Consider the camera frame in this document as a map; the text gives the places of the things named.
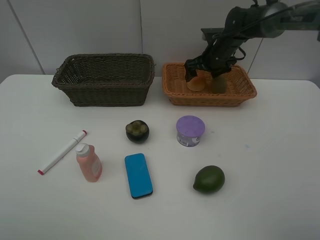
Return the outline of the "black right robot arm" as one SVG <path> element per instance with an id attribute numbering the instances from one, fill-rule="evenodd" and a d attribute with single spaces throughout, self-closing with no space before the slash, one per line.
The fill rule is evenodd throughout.
<path id="1" fill-rule="evenodd" d="M 209 72 L 213 78 L 231 71 L 240 61 L 236 51 L 254 38 L 273 39 L 284 31 L 318 31 L 320 29 L 320 2 L 311 0 L 287 6 L 278 0 L 268 0 L 265 5 L 255 1 L 249 8 L 232 8 L 223 28 L 202 28 L 207 42 L 203 53 L 185 64 L 185 80 L 190 82 L 198 71 Z"/>

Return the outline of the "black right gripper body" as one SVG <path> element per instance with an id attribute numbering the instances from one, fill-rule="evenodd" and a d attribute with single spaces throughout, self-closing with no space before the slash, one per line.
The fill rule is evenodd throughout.
<path id="1" fill-rule="evenodd" d="M 232 66 L 246 57 L 246 52 L 241 48 L 247 39 L 240 36 L 221 36 L 211 41 L 204 52 L 184 63 L 196 71 L 227 73 Z"/>

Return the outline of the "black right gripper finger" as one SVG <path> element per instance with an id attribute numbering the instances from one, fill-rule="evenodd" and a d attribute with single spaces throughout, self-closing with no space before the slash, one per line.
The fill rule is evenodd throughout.
<path id="1" fill-rule="evenodd" d="M 185 81 L 190 82 L 193 78 L 197 77 L 197 71 L 191 66 L 185 65 Z"/>
<path id="2" fill-rule="evenodd" d="M 224 77 L 224 71 L 215 71 L 215 72 L 211 72 L 211 77 L 213 81 L 224 81 L 225 77 Z"/>

